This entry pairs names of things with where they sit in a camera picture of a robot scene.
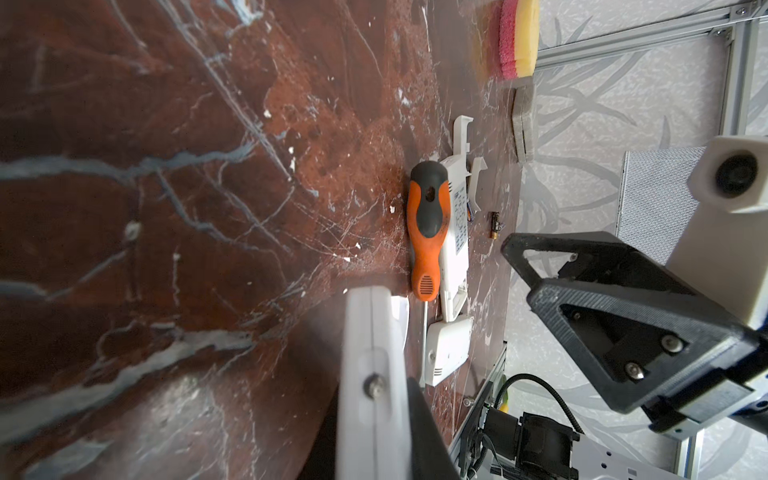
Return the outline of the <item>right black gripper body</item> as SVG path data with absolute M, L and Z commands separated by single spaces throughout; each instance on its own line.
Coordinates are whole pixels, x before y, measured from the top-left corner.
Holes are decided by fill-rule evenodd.
M 715 369 L 643 411 L 649 429 L 660 435 L 694 435 L 725 418 L 765 435 L 767 355 L 754 353 L 727 370 Z

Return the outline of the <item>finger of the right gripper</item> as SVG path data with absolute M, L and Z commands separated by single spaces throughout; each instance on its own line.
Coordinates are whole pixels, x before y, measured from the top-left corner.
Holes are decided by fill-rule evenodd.
M 513 233 L 505 239 L 501 252 L 530 288 L 529 300 L 550 280 L 557 286 L 580 282 L 694 297 L 701 295 L 665 266 L 607 232 Z M 532 266 L 526 256 L 528 252 L 563 254 L 569 259 L 555 276 L 544 278 Z
M 698 292 L 540 281 L 527 302 L 619 413 L 670 398 L 736 365 L 761 341 Z

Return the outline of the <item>orange handled screwdriver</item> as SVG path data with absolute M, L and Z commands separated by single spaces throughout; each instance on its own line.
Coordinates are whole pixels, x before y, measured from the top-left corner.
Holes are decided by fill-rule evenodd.
M 450 217 L 447 169 L 437 161 L 418 163 L 410 173 L 406 220 L 413 250 L 411 290 L 423 304 L 421 388 L 425 387 L 427 377 L 429 303 L 439 294 L 439 256 L 447 236 Z

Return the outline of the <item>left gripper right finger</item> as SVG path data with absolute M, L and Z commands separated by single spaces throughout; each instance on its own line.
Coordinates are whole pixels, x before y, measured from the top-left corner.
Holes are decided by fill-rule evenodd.
M 415 480 L 459 480 L 459 474 L 431 414 L 429 405 L 413 378 L 407 379 L 411 438 L 411 475 Z

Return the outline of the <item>white remote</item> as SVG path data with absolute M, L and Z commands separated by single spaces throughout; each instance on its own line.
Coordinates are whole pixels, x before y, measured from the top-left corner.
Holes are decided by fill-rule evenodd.
M 424 373 L 426 385 L 438 386 L 467 361 L 473 321 L 473 316 L 461 315 L 455 321 L 439 321 L 428 327 Z
M 447 169 L 451 217 L 440 251 L 440 300 L 443 319 L 453 322 L 468 298 L 469 231 L 466 179 L 469 176 L 465 154 L 447 157 L 441 162 Z
M 337 479 L 409 479 L 412 442 L 403 332 L 383 286 L 346 295 Z

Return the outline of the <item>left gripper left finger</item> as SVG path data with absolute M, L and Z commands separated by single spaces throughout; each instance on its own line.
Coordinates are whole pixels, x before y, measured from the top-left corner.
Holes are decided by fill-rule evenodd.
M 335 479 L 338 400 L 339 389 L 336 389 L 297 480 Z

